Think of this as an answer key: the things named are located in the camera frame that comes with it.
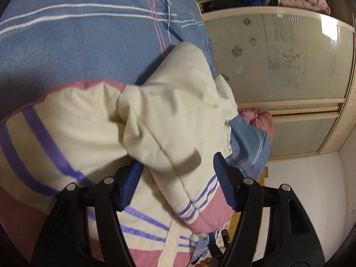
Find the bedding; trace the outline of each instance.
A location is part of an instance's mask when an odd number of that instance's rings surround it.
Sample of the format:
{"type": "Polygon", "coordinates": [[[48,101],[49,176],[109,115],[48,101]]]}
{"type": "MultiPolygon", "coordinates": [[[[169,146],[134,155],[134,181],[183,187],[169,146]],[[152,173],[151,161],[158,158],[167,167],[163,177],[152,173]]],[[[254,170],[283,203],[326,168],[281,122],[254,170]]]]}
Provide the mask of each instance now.
{"type": "Polygon", "coordinates": [[[181,41],[214,73],[195,0],[12,0],[0,18],[0,120],[64,83],[141,85],[181,41]]]}
{"type": "MultiPolygon", "coordinates": [[[[238,156],[252,177],[266,164],[267,132],[239,118],[228,83],[213,78],[203,52],[188,42],[143,86],[101,80],[55,88],[0,125],[1,223],[30,259],[54,196],[73,181],[90,186],[112,176],[130,156],[145,169],[118,217],[135,263],[187,266],[198,234],[217,230],[233,213],[214,154],[238,156]]],[[[100,258],[91,208],[88,222],[92,253],[100,258]]]]}

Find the white stripe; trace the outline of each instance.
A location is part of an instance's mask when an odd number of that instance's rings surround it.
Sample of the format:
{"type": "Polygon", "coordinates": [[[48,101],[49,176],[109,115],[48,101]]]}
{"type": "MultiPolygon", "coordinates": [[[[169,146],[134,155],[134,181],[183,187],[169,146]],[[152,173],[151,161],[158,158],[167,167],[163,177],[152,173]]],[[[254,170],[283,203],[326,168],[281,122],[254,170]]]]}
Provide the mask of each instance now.
{"type": "Polygon", "coordinates": [[[204,25],[204,22],[201,21],[201,22],[195,22],[195,23],[188,23],[188,24],[185,24],[185,25],[181,25],[181,27],[184,28],[185,26],[190,26],[190,25],[199,25],[199,26],[201,26],[201,25],[204,25]]]}
{"type": "Polygon", "coordinates": [[[255,160],[253,161],[252,165],[254,165],[257,161],[257,159],[259,158],[259,155],[261,154],[261,151],[262,151],[262,145],[263,145],[263,140],[265,139],[265,136],[266,136],[266,132],[264,132],[262,134],[262,138],[261,138],[261,144],[260,144],[260,148],[259,148],[259,152],[257,153],[257,156],[255,158],[255,160]]]}
{"type": "MultiPolygon", "coordinates": [[[[0,23],[0,25],[6,23],[8,21],[14,20],[14,19],[18,19],[18,18],[22,18],[22,17],[26,17],[26,16],[31,16],[33,14],[36,14],[36,13],[44,11],[44,10],[55,9],[55,8],[66,8],[66,7],[69,7],[69,8],[70,7],[73,7],[73,8],[75,8],[75,7],[102,7],[102,8],[114,8],[114,9],[130,9],[130,10],[138,10],[138,11],[144,11],[144,12],[152,13],[151,10],[147,10],[147,9],[139,8],[139,7],[133,7],[133,6],[119,6],[119,5],[110,5],[110,4],[96,4],[96,3],[59,4],[59,5],[52,5],[52,6],[44,7],[44,8],[38,9],[36,11],[29,12],[27,14],[22,14],[22,15],[18,15],[18,16],[6,19],[6,20],[2,21],[0,23]]],[[[153,12],[153,13],[158,14],[158,15],[168,15],[168,13],[163,13],[163,12],[153,12]]]]}
{"type": "Polygon", "coordinates": [[[181,21],[181,23],[186,23],[186,22],[194,22],[195,19],[190,19],[190,20],[184,20],[184,21],[181,21]]]}
{"type": "Polygon", "coordinates": [[[245,166],[245,167],[242,168],[241,170],[245,170],[245,169],[247,169],[248,167],[253,166],[253,165],[256,163],[257,159],[259,158],[259,154],[261,153],[261,150],[262,150],[262,144],[263,144],[263,139],[264,139],[265,135],[266,135],[266,132],[263,132],[262,137],[261,137],[261,141],[260,141],[260,143],[259,143],[259,150],[258,150],[258,152],[257,152],[257,154],[256,154],[256,157],[255,157],[255,159],[253,160],[253,162],[252,162],[251,164],[249,164],[248,166],[245,166]]]}
{"type": "MultiPolygon", "coordinates": [[[[152,20],[165,21],[165,22],[168,21],[167,19],[156,19],[152,16],[135,15],[135,14],[115,14],[115,13],[88,13],[88,14],[78,14],[78,15],[77,14],[68,14],[68,15],[60,15],[60,16],[44,16],[44,17],[37,18],[35,20],[32,20],[32,21],[24,23],[24,24],[10,26],[10,27],[7,27],[7,28],[1,30],[0,35],[8,32],[8,31],[11,31],[11,30],[24,28],[24,27],[36,24],[38,22],[43,22],[43,21],[61,20],[61,19],[66,19],[66,18],[96,17],[96,16],[131,17],[131,18],[152,19],[152,20]]],[[[180,23],[179,20],[170,20],[170,22],[180,23]]]]}
{"type": "Polygon", "coordinates": [[[170,2],[170,0],[163,0],[163,3],[164,1],[167,1],[167,6],[168,6],[168,28],[167,28],[167,32],[168,32],[168,37],[170,39],[170,45],[172,46],[172,39],[170,38],[170,6],[172,5],[172,3],[170,2]]]}

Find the purple stripe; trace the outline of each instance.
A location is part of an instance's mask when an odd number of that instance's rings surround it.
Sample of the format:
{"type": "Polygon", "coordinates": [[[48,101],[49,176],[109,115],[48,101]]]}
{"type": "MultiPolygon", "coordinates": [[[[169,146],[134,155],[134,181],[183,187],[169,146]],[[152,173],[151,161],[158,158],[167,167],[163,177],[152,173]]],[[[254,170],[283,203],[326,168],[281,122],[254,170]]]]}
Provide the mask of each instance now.
{"type": "Polygon", "coordinates": [[[12,144],[8,128],[6,125],[0,126],[0,146],[2,152],[12,171],[16,176],[32,191],[38,192],[44,196],[54,197],[59,191],[37,181],[27,170],[19,158],[14,145],[12,144]]]}
{"type": "Polygon", "coordinates": [[[208,191],[208,188],[210,187],[212,182],[215,180],[215,178],[216,178],[216,174],[213,175],[213,177],[208,181],[208,184],[206,185],[205,189],[203,190],[202,194],[198,197],[198,199],[192,201],[193,204],[197,203],[202,198],[202,196],[205,195],[205,193],[208,191]]]}
{"type": "Polygon", "coordinates": [[[92,219],[93,221],[95,221],[97,218],[95,216],[95,212],[93,210],[87,209],[87,215],[89,219],[92,219]]]}
{"type": "Polygon", "coordinates": [[[146,238],[146,239],[156,241],[156,242],[165,242],[166,241],[165,238],[162,238],[162,237],[158,237],[158,236],[155,236],[155,235],[152,235],[152,234],[149,234],[149,233],[137,230],[137,229],[129,228],[124,225],[120,225],[120,226],[121,226],[121,230],[124,233],[136,235],[136,236],[146,238]]]}
{"type": "Polygon", "coordinates": [[[208,188],[210,187],[211,183],[214,181],[215,178],[216,178],[216,174],[213,175],[213,177],[208,181],[206,187],[204,188],[204,190],[202,191],[202,193],[200,194],[200,196],[198,197],[198,199],[196,199],[196,200],[194,200],[194,201],[190,201],[190,202],[188,203],[188,206],[186,206],[186,208],[185,208],[183,211],[177,213],[177,215],[178,215],[178,216],[184,215],[184,214],[190,209],[190,207],[191,207],[193,204],[195,204],[196,202],[198,202],[198,201],[204,196],[204,194],[207,192],[208,188]]]}
{"type": "Polygon", "coordinates": [[[146,222],[148,222],[148,223],[150,223],[150,224],[152,224],[152,225],[154,225],[154,226],[156,226],[158,228],[161,228],[161,229],[163,229],[165,231],[168,231],[170,229],[166,225],[156,221],[155,219],[153,219],[153,218],[151,218],[151,217],[149,217],[149,216],[147,216],[147,215],[145,215],[145,214],[143,214],[143,213],[141,213],[139,211],[136,211],[135,209],[133,209],[133,208],[131,208],[129,206],[125,208],[124,212],[128,213],[130,215],[133,215],[134,217],[136,217],[138,219],[146,221],[146,222]]]}
{"type": "Polygon", "coordinates": [[[178,247],[190,248],[191,246],[186,244],[178,244],[178,247]]]}
{"type": "Polygon", "coordinates": [[[177,215],[178,216],[184,215],[184,213],[189,210],[189,208],[191,207],[192,204],[193,204],[192,201],[190,201],[188,206],[186,206],[186,208],[183,211],[179,212],[177,215]]]}
{"type": "Polygon", "coordinates": [[[190,219],[192,219],[194,217],[195,213],[197,212],[197,210],[200,210],[202,207],[204,207],[206,205],[206,203],[208,202],[209,196],[215,191],[217,185],[218,185],[218,181],[216,181],[215,186],[208,192],[208,196],[206,197],[206,200],[197,209],[194,208],[193,212],[190,214],[189,217],[183,218],[183,221],[189,221],[190,219]]]}
{"type": "MultiPolygon", "coordinates": [[[[96,220],[95,212],[93,212],[92,210],[88,209],[88,218],[90,218],[93,221],[95,221],[96,220]]],[[[146,239],[149,239],[149,240],[153,240],[153,241],[157,241],[157,242],[165,242],[166,241],[162,237],[158,237],[158,236],[155,236],[155,235],[152,235],[152,234],[149,234],[149,233],[137,230],[137,229],[129,228],[129,227],[126,227],[126,226],[124,226],[122,224],[120,224],[120,227],[121,227],[122,232],[124,232],[124,233],[136,235],[136,236],[139,236],[139,237],[142,237],[142,238],[146,238],[146,239]]]]}
{"type": "Polygon", "coordinates": [[[198,242],[199,242],[199,241],[191,241],[190,238],[185,237],[185,236],[179,236],[179,239],[182,239],[182,240],[189,240],[191,243],[195,243],[195,244],[198,244],[198,242]]]}
{"type": "Polygon", "coordinates": [[[81,182],[84,186],[93,186],[94,183],[85,177],[85,175],[79,171],[75,171],[72,166],[65,159],[64,155],[57,147],[56,143],[48,133],[47,129],[43,125],[41,119],[38,117],[35,109],[30,107],[25,109],[23,112],[24,118],[38,139],[39,143],[43,147],[44,151],[47,153],[53,164],[57,169],[66,176],[70,176],[75,180],[81,182]]]}
{"type": "Polygon", "coordinates": [[[198,207],[198,210],[200,210],[202,207],[206,205],[208,202],[209,196],[216,190],[216,187],[218,186],[218,181],[216,181],[215,186],[208,192],[208,195],[206,196],[206,200],[198,207]]]}

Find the bolt head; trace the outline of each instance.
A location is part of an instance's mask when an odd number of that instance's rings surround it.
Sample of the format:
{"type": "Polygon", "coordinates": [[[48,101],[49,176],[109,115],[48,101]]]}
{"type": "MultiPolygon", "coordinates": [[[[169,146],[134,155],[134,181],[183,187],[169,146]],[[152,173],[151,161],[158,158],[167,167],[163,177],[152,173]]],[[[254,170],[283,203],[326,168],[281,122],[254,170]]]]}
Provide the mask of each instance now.
{"type": "Polygon", "coordinates": [[[288,184],[283,184],[281,186],[281,188],[282,188],[283,191],[286,191],[286,192],[289,192],[291,190],[291,186],[288,185],[288,184]]]}
{"type": "Polygon", "coordinates": [[[108,177],[104,178],[104,183],[106,185],[111,185],[113,182],[114,182],[114,179],[112,176],[108,176],[108,177]]]}
{"type": "Polygon", "coordinates": [[[74,191],[75,188],[77,187],[77,185],[75,183],[70,183],[69,185],[67,185],[67,191],[74,191]]]}
{"type": "Polygon", "coordinates": [[[245,185],[253,185],[253,179],[252,178],[244,178],[243,179],[243,183],[245,184],[245,185]]]}

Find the blue blanket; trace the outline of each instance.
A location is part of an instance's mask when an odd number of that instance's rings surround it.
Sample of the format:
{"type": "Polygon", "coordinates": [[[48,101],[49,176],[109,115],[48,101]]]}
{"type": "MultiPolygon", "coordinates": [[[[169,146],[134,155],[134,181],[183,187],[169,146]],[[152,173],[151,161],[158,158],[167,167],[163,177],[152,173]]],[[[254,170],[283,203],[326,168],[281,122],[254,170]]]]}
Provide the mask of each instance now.
{"type": "Polygon", "coordinates": [[[214,72],[195,0],[12,0],[0,19],[0,120],[63,83],[142,84],[180,41],[214,72]]]}

